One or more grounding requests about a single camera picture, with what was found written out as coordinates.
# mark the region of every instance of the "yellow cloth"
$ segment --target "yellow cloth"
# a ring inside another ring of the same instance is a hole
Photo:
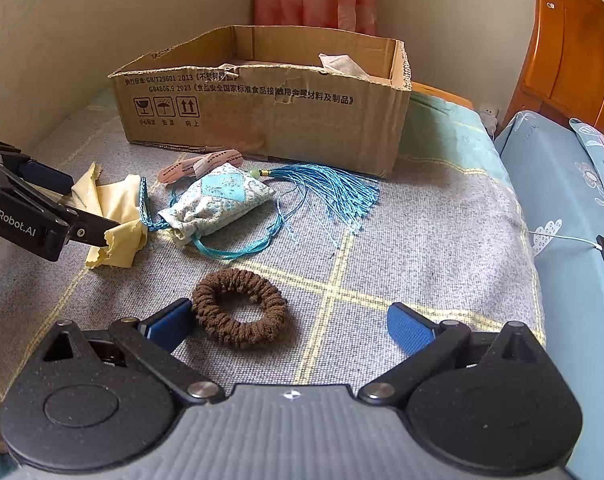
[[[104,233],[107,247],[91,247],[86,257],[89,269],[101,265],[130,267],[135,253],[146,245],[147,227],[140,220],[140,176],[128,175],[123,181],[98,186],[101,166],[93,162],[72,187],[77,209],[119,222]]]

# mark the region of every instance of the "mattress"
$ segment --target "mattress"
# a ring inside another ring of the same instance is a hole
[[[604,236],[604,184],[575,132],[519,112],[496,139],[531,231],[587,240]],[[546,319],[546,349],[569,383],[584,428],[569,467],[604,480],[604,261],[586,243],[531,235]]]
[[[71,114],[32,153],[79,178],[93,161],[100,182],[128,173],[149,179],[154,211],[170,189],[157,171],[185,158],[126,142],[107,92]],[[276,162],[245,161],[242,170]],[[291,184],[268,181],[285,210]],[[386,330],[386,311],[402,301],[439,322],[458,319],[497,332],[509,320],[528,324],[544,342],[537,274],[520,206],[491,139],[473,111],[414,93],[392,176],[376,184],[379,202],[351,234],[311,200],[272,245],[228,265],[257,272],[288,300],[290,323],[276,344],[235,350],[201,330],[174,355],[230,392],[235,383],[343,383],[357,390],[406,355]],[[237,250],[261,238],[274,219],[272,202],[206,237],[209,247]],[[130,269],[84,266],[87,247],[69,243],[60,261],[41,260],[0,238],[0,396],[55,319],[84,330],[122,316],[144,319],[224,263],[192,246],[177,248],[163,232],[149,234]],[[259,310],[234,311],[239,319]]]

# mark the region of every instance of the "small white figurine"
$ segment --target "small white figurine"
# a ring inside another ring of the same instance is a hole
[[[495,138],[495,130],[498,128],[498,111],[498,108],[484,104],[477,112],[486,132],[492,139]]]

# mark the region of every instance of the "gray mat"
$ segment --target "gray mat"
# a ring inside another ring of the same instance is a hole
[[[180,154],[128,144],[105,95],[67,118],[33,155],[75,179],[99,162],[107,184],[128,173],[152,183]],[[247,161],[242,169],[265,166],[271,165]],[[163,186],[151,186],[154,211],[168,198]],[[357,390],[404,358],[386,333],[393,301],[476,330],[522,320],[544,340],[526,226],[514,193],[499,180],[432,159],[398,160],[358,236],[326,220],[318,203],[311,206],[315,214],[305,208],[293,218],[294,238],[282,231],[267,250],[231,264],[268,278],[288,299],[292,322],[277,344],[233,350],[196,332],[175,351],[227,391],[242,382],[348,383]],[[274,204],[264,204],[207,243],[239,248],[263,236],[274,216]],[[98,329],[121,316],[144,318],[190,297],[207,272],[224,266],[190,246],[175,248],[162,234],[149,236],[131,269],[87,270],[87,250],[70,243],[59,262],[49,263],[0,238],[0,396],[55,319]],[[240,319],[259,314],[235,312]]]

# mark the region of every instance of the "white cable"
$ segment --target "white cable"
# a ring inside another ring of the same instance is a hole
[[[551,238],[562,238],[563,240],[575,240],[576,242],[584,242],[586,244],[592,245],[594,248],[596,248],[599,251],[602,250],[602,246],[600,244],[591,242],[591,240],[585,240],[584,238],[576,238],[573,236],[547,235],[545,233],[536,233],[535,231],[529,231],[529,233],[532,235],[548,236]]]

